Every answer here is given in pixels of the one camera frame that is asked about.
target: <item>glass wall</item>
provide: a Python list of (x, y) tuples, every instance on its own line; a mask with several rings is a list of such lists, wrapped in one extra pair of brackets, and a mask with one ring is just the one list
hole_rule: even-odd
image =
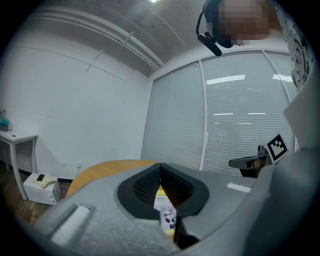
[(141, 159), (199, 169), (204, 119), (204, 90), (199, 63), (155, 81)]
[(256, 155), (258, 145), (278, 132), (292, 150), (292, 130), (283, 115), (289, 102), (263, 53), (227, 55), (202, 66), (208, 102), (203, 170), (241, 175), (229, 160)]
[[(256, 155), (258, 145), (279, 132), (292, 152), (294, 136), (283, 115), (295, 96), (287, 78), (290, 57), (267, 56), (276, 69), (262, 51), (244, 51), (203, 60), (156, 80), (141, 159), (240, 176), (229, 160)], [(280, 75), (288, 80), (285, 86)]]

